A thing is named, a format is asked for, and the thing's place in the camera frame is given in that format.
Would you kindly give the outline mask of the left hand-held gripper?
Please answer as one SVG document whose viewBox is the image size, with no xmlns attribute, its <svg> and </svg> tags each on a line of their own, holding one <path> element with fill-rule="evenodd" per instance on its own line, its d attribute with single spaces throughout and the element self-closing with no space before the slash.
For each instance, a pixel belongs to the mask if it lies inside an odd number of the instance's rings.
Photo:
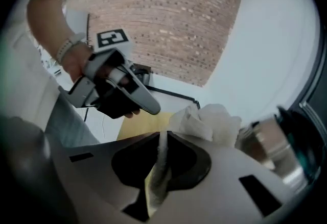
<svg viewBox="0 0 327 224">
<path fill-rule="evenodd" d="M 122 29 L 96 35 L 95 52 L 83 66 L 83 74 L 70 91 L 60 92 L 76 108 L 95 107 L 112 119 L 143 109 L 156 115 L 161 106 L 131 70 L 123 44 L 130 43 Z"/>
</svg>

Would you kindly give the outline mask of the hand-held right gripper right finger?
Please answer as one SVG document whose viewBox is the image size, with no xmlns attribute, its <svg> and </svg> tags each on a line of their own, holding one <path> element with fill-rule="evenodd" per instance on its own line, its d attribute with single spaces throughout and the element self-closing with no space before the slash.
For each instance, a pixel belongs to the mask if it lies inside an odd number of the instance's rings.
<svg viewBox="0 0 327 224">
<path fill-rule="evenodd" d="M 153 224 L 257 224 L 297 195 L 244 152 L 168 132 L 172 177 Z"/>
</svg>

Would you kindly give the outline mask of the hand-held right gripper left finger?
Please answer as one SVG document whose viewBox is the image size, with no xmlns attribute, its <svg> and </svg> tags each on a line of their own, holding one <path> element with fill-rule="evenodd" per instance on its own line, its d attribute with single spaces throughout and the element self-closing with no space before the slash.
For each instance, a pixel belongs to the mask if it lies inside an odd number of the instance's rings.
<svg viewBox="0 0 327 224">
<path fill-rule="evenodd" d="M 159 133 L 148 133 L 114 142 L 65 148 L 55 143 L 57 165 L 81 181 L 81 194 L 95 193 L 124 222 L 146 223 L 145 179 L 157 160 Z"/>
</svg>

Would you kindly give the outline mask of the steel kettle with black lid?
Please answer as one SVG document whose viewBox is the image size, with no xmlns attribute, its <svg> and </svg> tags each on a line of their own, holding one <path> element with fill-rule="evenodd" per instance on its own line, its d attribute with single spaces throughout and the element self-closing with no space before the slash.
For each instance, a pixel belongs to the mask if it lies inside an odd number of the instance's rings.
<svg viewBox="0 0 327 224">
<path fill-rule="evenodd" d="M 239 131 L 235 147 L 279 176 L 299 193 L 320 175 L 323 142 L 301 113 L 278 107 L 278 114 Z"/>
</svg>

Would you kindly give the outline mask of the white cloth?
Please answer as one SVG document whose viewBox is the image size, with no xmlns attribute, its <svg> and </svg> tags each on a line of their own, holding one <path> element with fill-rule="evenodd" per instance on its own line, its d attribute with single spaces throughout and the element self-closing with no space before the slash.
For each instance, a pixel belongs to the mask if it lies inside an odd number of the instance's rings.
<svg viewBox="0 0 327 224">
<path fill-rule="evenodd" d="M 145 179 L 147 213 L 151 217 L 166 198 L 172 171 L 168 165 L 168 133 L 193 135 L 224 147 L 234 147 L 241 118 L 231 116 L 221 104 L 208 104 L 201 109 L 195 105 L 173 114 L 165 130 L 160 132 L 157 160 Z"/>
</svg>

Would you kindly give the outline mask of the person's left forearm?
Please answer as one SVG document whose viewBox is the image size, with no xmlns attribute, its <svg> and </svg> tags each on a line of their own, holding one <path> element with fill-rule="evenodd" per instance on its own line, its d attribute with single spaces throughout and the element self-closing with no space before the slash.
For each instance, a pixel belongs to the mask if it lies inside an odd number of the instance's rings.
<svg viewBox="0 0 327 224">
<path fill-rule="evenodd" d="M 27 21 L 34 38 L 54 59 L 75 34 L 66 22 L 62 0 L 29 0 Z"/>
</svg>

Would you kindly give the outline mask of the person's left hand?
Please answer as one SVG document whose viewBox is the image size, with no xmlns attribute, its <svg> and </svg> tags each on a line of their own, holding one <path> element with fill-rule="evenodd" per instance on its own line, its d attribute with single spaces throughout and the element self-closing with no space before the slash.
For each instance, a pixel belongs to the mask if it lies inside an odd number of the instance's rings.
<svg viewBox="0 0 327 224">
<path fill-rule="evenodd" d="M 84 67 L 91 56 L 92 52 L 90 49 L 73 49 L 68 52 L 63 60 L 62 67 L 69 74 L 72 82 L 74 83 L 79 77 L 84 75 Z M 98 71 L 97 76 L 100 78 L 108 77 L 112 72 L 113 67 L 108 65 L 103 65 Z M 122 85 L 125 85 L 129 82 L 126 77 L 123 77 L 120 80 Z"/>
</svg>

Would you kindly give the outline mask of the grey-green shorts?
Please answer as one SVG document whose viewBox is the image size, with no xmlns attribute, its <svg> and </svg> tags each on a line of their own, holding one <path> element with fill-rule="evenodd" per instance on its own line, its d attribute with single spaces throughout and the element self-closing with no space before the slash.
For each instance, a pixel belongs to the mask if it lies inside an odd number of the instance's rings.
<svg viewBox="0 0 327 224">
<path fill-rule="evenodd" d="M 80 147 L 100 143 L 81 116 L 62 96 L 58 97 L 54 105 L 45 133 L 59 139 L 64 147 Z"/>
</svg>

